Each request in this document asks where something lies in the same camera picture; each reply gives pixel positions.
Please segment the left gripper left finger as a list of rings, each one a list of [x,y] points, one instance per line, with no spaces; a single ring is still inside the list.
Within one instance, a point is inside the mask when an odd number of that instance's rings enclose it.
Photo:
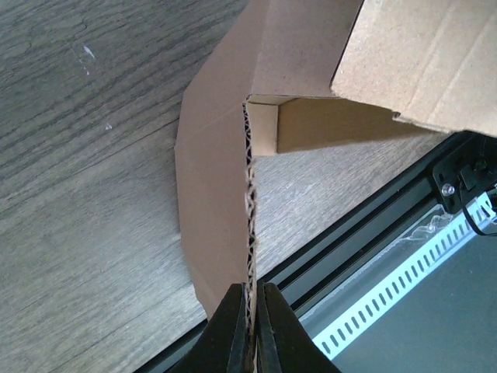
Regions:
[[[232,284],[192,349],[173,372],[247,372],[249,343],[243,284]]]

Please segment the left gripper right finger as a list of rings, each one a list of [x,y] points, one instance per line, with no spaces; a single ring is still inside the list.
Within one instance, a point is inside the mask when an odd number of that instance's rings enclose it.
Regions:
[[[279,288],[257,285],[257,368],[259,372],[338,372],[315,346]]]

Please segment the cardboard box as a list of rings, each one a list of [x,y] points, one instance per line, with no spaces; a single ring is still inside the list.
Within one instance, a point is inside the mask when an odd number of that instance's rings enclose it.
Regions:
[[[494,1],[251,1],[182,98],[182,250],[214,314],[255,272],[257,156],[496,134]]]

